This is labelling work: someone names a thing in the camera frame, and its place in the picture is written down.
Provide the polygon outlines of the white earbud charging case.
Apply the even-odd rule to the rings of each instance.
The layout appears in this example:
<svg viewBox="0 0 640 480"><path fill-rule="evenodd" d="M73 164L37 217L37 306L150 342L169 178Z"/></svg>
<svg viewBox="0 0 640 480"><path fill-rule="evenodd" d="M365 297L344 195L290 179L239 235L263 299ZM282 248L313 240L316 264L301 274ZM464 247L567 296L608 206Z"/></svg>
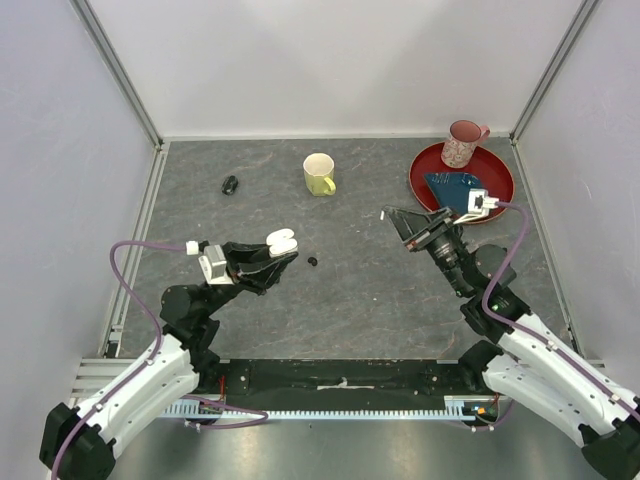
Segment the white earbud charging case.
<svg viewBox="0 0 640 480"><path fill-rule="evenodd" d="M270 233L265 240L271 258L280 257L298 250L298 242L292 229L283 228Z"/></svg>

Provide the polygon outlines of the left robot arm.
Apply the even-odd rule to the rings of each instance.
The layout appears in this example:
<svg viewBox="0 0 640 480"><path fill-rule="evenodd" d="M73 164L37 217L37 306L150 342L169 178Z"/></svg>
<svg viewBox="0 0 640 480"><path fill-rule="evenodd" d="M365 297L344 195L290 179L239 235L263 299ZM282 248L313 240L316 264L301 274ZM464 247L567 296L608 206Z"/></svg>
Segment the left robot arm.
<svg viewBox="0 0 640 480"><path fill-rule="evenodd" d="M40 461L53 479L105 479L133 439L167 407L219 382L220 358L209 346L220 326L212 315L244 291L263 295L298 255L290 229L262 244L190 240L163 250L198 259L204 281L176 285L150 318L155 339L110 383L76 407L58 404L48 414Z"/></svg>

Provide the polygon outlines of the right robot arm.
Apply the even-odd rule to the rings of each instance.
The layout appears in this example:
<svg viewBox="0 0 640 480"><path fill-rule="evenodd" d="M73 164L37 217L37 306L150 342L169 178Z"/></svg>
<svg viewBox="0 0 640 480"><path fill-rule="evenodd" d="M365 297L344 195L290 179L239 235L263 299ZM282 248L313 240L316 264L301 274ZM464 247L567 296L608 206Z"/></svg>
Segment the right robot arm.
<svg viewBox="0 0 640 480"><path fill-rule="evenodd" d="M567 435L606 479L639 475L639 396L606 376L559 339L509 289L515 248L485 244L469 250L461 221L434 212L386 206L381 211L405 248L427 252L483 341L461 358L467 392L486 388L526 407Z"/></svg>

